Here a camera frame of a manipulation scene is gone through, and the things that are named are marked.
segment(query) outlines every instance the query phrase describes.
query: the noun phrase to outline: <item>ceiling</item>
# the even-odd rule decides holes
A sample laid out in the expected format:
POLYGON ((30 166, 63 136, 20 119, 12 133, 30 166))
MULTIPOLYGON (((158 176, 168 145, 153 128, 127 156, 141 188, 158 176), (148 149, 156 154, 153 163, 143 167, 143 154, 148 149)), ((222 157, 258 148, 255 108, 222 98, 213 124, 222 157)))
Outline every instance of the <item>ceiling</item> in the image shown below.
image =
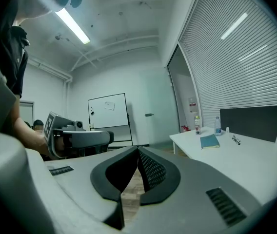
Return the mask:
POLYGON ((162 0, 83 0, 80 7, 66 9, 90 43, 83 44, 53 12, 22 23, 30 56, 71 72, 89 62, 81 53, 97 66, 113 54, 158 46, 162 0))

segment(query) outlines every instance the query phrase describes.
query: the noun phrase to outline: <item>water bottle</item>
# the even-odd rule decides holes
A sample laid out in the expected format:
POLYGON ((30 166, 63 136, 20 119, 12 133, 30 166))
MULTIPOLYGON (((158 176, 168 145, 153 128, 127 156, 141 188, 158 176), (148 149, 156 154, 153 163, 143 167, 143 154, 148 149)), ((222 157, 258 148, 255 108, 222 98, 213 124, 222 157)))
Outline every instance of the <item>water bottle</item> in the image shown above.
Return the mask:
POLYGON ((222 129, 221 129, 221 120, 217 116, 216 121, 215 121, 215 135, 220 136, 222 134, 222 129))
POLYGON ((199 116, 195 116, 195 131, 197 135, 201 134, 199 116))

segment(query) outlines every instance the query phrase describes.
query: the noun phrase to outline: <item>blue notebook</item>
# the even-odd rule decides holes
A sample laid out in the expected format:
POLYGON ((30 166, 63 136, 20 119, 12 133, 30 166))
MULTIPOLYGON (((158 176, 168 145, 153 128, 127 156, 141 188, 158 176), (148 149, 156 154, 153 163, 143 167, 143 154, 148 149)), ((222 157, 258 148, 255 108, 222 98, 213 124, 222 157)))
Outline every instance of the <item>blue notebook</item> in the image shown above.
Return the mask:
POLYGON ((215 148, 220 147, 220 144, 215 135, 200 137, 201 148, 215 148))

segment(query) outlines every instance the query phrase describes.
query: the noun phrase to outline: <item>eyeglasses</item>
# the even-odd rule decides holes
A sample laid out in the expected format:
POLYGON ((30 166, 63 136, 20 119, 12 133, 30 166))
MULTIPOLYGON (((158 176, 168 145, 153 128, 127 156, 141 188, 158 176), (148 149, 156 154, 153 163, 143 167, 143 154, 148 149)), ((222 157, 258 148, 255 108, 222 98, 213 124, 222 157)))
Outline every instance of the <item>eyeglasses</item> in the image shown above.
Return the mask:
POLYGON ((232 140, 235 141, 237 145, 240 145, 240 140, 237 139, 237 138, 235 137, 235 135, 233 135, 232 140))

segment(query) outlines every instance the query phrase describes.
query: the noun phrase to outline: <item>window blind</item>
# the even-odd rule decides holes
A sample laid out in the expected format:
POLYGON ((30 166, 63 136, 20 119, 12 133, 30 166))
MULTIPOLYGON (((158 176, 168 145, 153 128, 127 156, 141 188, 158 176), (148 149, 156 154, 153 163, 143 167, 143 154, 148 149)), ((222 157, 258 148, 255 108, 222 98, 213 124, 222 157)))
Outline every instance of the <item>window blind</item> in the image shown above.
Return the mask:
POLYGON ((179 42, 204 126, 222 108, 277 105, 277 26, 254 1, 197 0, 179 42))

